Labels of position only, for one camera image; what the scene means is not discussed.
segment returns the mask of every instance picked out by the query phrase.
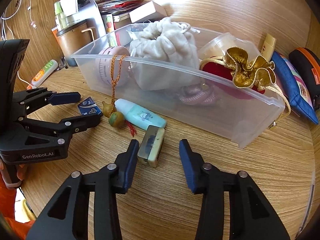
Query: orange sleeve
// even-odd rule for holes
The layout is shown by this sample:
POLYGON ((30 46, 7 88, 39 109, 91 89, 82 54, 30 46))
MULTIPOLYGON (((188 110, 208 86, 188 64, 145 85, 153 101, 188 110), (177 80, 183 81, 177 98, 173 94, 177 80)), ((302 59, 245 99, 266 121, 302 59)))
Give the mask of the orange sleeve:
POLYGON ((17 190, 7 189, 0 175, 0 212, 5 217, 6 221, 12 230, 18 235, 21 240, 25 240, 28 231, 33 225, 34 221, 28 223, 20 223, 14 220, 14 203, 16 199, 17 190))

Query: eraser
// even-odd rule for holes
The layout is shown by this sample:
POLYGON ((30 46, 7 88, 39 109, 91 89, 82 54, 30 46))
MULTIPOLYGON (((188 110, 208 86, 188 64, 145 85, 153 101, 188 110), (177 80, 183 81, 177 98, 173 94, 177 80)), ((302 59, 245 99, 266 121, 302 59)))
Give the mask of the eraser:
POLYGON ((158 165, 162 145, 164 142, 164 129, 149 125, 138 151, 138 160, 147 166, 158 165))
POLYGON ((78 105, 79 111, 82 115, 86 114, 98 114, 100 116, 103 115, 100 108, 97 106, 97 104, 93 101, 91 97, 88 97, 86 100, 82 101, 78 105))

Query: black case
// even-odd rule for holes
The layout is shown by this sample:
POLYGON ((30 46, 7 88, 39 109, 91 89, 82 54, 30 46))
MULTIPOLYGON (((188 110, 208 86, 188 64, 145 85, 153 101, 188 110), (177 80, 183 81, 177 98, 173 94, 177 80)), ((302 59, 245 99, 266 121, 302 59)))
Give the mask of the black case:
POLYGON ((301 78, 305 82, 313 106, 315 109, 320 108, 320 60, 307 48, 297 48, 289 54, 289 60, 295 69, 299 72, 301 78))

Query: white fabric pouch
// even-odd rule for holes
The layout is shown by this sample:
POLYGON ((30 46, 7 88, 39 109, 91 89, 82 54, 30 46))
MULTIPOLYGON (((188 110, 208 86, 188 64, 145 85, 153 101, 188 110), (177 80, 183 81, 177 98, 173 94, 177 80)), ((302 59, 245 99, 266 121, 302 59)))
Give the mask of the white fabric pouch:
POLYGON ((197 84, 199 77, 187 74, 185 68, 199 69, 195 38, 186 24, 169 17, 149 23, 130 43, 130 55, 180 65, 181 71, 131 62, 131 72, 142 90, 161 90, 197 84))

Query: brown mug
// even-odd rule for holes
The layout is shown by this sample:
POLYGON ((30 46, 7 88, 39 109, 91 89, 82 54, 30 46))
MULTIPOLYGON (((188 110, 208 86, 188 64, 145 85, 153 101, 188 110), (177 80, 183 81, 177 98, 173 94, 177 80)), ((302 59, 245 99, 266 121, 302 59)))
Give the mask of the brown mug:
POLYGON ((77 50, 94 41, 94 32, 95 27, 88 28, 86 20, 57 32, 56 36, 60 48, 70 66, 77 65, 75 59, 70 56, 77 50))

